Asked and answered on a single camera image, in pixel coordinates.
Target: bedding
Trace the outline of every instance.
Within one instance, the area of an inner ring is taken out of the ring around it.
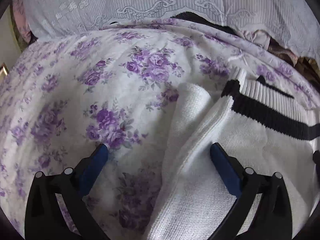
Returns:
[[[315,89],[283,60],[239,37],[184,20],[132,20],[30,45],[0,84],[5,215],[24,235],[34,174],[74,167],[102,142],[110,159],[84,202],[111,239],[141,239],[162,185],[179,84],[201,86],[214,103],[235,68],[246,70],[251,80],[264,76],[301,107],[320,106]],[[76,232],[61,196],[58,200]],[[304,206],[303,214],[311,208]],[[305,218],[294,216],[295,231]]]
[[[24,4],[29,26],[39,38],[191,11],[238,32],[265,31],[297,56],[320,60],[320,26],[305,0],[24,0]]]
[[[26,43],[31,41],[31,31],[26,20],[23,0],[12,0],[12,11],[19,33]]]

